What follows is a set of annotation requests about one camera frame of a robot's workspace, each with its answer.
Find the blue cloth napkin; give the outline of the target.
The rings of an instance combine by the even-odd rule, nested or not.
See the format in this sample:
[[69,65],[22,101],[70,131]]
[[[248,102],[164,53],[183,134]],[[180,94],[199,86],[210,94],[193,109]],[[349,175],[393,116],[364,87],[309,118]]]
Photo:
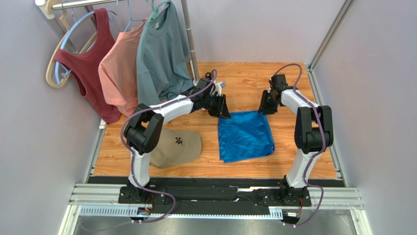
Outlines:
[[219,158],[224,163],[266,157],[275,142],[267,117],[257,111],[231,113],[218,121]]

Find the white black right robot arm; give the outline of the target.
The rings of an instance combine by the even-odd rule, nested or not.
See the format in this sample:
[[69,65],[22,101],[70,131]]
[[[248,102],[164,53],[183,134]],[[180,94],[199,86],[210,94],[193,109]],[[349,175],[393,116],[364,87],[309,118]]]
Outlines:
[[318,105],[289,86],[285,75],[273,75],[269,90],[262,93],[258,112],[271,115],[279,106],[289,108],[296,115],[294,141],[297,147],[295,160],[290,171],[284,176],[280,191],[285,196],[306,193],[308,178],[317,159],[332,146],[332,110],[327,105]]

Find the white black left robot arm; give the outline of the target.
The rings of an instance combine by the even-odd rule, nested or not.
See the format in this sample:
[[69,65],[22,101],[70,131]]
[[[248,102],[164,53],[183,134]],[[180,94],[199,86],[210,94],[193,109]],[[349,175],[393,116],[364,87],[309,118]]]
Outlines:
[[163,126],[180,116],[200,109],[216,118],[230,119],[225,82],[201,78],[197,86],[160,105],[140,104],[124,124],[122,140],[131,152],[129,182],[143,188],[150,181],[149,167],[164,168],[196,160],[202,152],[200,135],[195,131],[173,131]]

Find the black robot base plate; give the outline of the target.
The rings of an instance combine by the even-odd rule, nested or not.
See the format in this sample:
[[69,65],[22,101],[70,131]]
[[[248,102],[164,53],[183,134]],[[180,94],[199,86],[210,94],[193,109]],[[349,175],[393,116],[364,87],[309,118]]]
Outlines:
[[180,187],[162,186],[152,187],[155,193],[150,193],[136,187],[121,187],[118,202],[121,204],[169,204],[173,199],[167,194],[180,201],[226,201],[246,202],[262,206],[283,207],[310,207],[312,206],[310,195],[304,198],[290,197],[281,199],[278,188],[237,188],[237,187]]

